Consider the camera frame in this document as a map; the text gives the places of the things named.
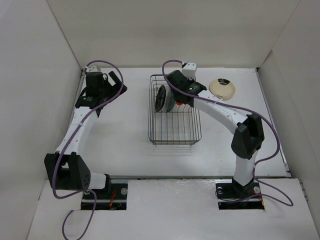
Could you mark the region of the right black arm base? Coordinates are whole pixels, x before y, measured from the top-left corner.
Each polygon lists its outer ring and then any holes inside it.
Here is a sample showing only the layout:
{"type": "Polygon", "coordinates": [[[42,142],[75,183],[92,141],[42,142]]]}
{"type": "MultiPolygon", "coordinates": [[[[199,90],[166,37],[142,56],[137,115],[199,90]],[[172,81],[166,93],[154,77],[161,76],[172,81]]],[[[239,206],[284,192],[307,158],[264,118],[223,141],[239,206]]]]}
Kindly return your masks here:
{"type": "Polygon", "coordinates": [[[251,180],[242,186],[233,179],[215,181],[215,196],[219,210],[264,210],[261,188],[258,182],[251,180]]]}

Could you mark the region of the cream plate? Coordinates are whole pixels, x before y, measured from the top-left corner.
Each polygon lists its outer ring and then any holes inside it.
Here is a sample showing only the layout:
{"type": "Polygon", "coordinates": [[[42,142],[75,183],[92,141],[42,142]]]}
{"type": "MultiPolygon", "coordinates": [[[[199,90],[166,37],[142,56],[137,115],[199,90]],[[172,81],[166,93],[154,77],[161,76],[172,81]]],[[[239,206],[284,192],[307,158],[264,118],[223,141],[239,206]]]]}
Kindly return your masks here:
{"type": "Polygon", "coordinates": [[[222,100],[229,100],[236,93],[235,85],[225,78],[217,78],[213,80],[209,85],[209,90],[215,97],[222,100]]]}

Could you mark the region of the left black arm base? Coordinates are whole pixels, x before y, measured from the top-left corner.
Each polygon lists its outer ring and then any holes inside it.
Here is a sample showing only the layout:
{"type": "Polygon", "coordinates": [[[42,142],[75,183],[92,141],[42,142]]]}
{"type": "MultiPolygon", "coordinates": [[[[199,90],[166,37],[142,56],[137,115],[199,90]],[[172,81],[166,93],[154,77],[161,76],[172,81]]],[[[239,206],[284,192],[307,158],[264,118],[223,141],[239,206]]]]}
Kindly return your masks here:
{"type": "Polygon", "coordinates": [[[94,189],[95,210],[122,211],[127,209],[128,180],[112,179],[108,189],[94,189]]]}

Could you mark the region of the blue patterned plate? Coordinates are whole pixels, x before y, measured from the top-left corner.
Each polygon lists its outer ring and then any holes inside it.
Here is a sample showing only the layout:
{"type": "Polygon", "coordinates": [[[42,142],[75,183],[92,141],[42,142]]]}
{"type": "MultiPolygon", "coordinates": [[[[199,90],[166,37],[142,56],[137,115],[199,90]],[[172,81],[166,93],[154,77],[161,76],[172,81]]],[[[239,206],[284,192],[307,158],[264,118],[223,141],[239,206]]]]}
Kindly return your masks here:
{"type": "Polygon", "coordinates": [[[165,111],[166,112],[172,111],[172,109],[174,108],[175,104],[176,104],[176,101],[175,101],[174,95],[170,92],[167,95],[167,104],[166,104],[165,111]]]}

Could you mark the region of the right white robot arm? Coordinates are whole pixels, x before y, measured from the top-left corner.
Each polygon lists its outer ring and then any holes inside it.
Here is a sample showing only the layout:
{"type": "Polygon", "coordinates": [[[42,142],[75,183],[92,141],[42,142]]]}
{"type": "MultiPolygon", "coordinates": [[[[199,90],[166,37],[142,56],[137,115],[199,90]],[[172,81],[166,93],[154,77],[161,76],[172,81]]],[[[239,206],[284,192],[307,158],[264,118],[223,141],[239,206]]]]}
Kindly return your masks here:
{"type": "Polygon", "coordinates": [[[235,196],[243,197],[254,182],[254,163],[265,139],[261,118],[255,113],[244,114],[219,104],[218,98],[204,85],[195,80],[188,80],[179,70],[165,77],[176,102],[206,113],[233,134],[231,149],[236,161],[231,191],[235,196]]]}

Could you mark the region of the clear glass plate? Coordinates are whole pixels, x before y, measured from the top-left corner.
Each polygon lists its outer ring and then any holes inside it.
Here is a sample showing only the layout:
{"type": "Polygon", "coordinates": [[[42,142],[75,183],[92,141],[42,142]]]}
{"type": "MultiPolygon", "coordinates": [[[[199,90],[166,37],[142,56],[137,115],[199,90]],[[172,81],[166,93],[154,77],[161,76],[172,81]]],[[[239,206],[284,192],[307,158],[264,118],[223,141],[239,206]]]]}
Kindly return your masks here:
{"type": "Polygon", "coordinates": [[[172,111],[176,102],[172,94],[171,88],[168,85],[165,85],[164,87],[165,87],[164,104],[160,111],[168,113],[172,111]]]}

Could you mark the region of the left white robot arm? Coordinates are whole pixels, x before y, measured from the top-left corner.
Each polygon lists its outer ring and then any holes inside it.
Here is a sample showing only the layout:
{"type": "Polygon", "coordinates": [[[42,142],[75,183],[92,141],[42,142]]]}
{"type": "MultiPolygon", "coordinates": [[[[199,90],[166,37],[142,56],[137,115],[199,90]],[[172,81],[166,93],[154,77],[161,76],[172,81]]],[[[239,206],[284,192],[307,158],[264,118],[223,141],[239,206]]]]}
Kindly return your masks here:
{"type": "Polygon", "coordinates": [[[86,165],[82,154],[94,123],[105,104],[127,91],[114,71],[94,70],[85,75],[85,88],[78,97],[72,121],[54,153],[48,153],[44,165],[50,185],[55,190],[94,190],[102,199],[111,195],[108,174],[94,173],[86,165]]]}

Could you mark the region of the black plate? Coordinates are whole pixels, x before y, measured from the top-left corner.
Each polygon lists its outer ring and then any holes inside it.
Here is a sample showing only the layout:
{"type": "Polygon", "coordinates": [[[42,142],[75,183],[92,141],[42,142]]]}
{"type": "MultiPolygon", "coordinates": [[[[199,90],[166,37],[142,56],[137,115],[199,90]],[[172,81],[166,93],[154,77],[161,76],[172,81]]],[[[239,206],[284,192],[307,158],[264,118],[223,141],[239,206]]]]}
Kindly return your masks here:
{"type": "Polygon", "coordinates": [[[164,106],[166,99],[166,87],[161,85],[158,89],[156,99],[155,99],[155,111],[160,112],[164,106]]]}

